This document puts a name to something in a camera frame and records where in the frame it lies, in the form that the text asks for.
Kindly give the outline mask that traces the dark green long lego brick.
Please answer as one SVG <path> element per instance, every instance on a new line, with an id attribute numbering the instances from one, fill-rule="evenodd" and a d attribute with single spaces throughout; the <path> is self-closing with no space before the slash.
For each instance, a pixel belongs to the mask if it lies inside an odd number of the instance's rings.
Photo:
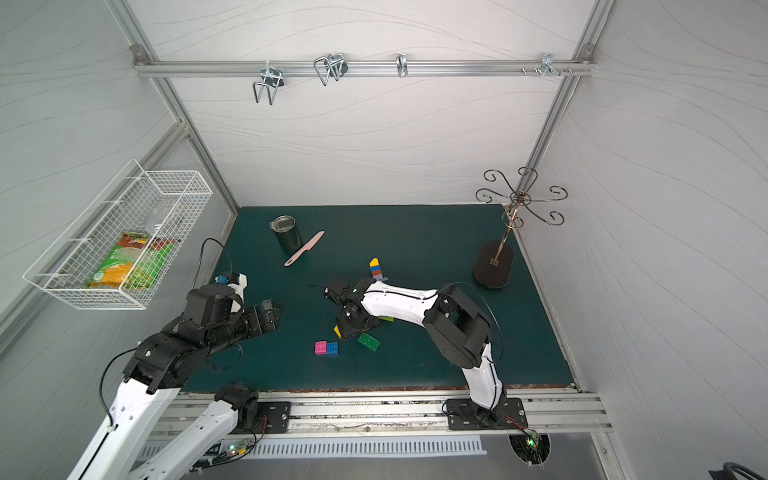
<path id="1" fill-rule="evenodd" d="M 381 345 L 381 342 L 378 339 L 368 333 L 360 334 L 358 342 L 371 351 L 377 351 Z"/>

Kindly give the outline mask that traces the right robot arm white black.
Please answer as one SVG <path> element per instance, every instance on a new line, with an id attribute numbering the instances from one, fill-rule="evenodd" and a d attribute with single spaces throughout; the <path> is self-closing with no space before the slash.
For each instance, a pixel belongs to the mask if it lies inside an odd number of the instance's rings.
<path id="1" fill-rule="evenodd" d="M 447 400 L 443 412 L 452 430 L 528 429 L 522 407 L 506 395 L 492 354 L 491 320 L 455 284 L 412 290 L 374 278 L 356 284 L 334 280 L 324 296 L 340 308 L 336 329 L 343 339 L 362 336 L 387 317 L 423 328 L 440 354 L 461 369 L 467 400 Z"/>

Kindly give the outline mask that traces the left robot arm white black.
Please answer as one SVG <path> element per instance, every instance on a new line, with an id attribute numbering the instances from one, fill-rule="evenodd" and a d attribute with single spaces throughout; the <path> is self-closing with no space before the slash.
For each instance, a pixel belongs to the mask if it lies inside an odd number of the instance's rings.
<path id="1" fill-rule="evenodd" d="M 265 300 L 239 312 L 224 309 L 223 321 L 202 325 L 202 336 L 183 332 L 177 319 L 132 351 L 122 384 L 97 433 L 70 473 L 72 479 L 180 479 L 216 443 L 232 432 L 252 436 L 287 430 L 287 402 L 260 403 L 241 383 L 221 388 L 193 424 L 140 466 L 134 463 L 162 414 L 189 377 L 213 354 L 241 340 L 275 331 L 281 305 Z"/>

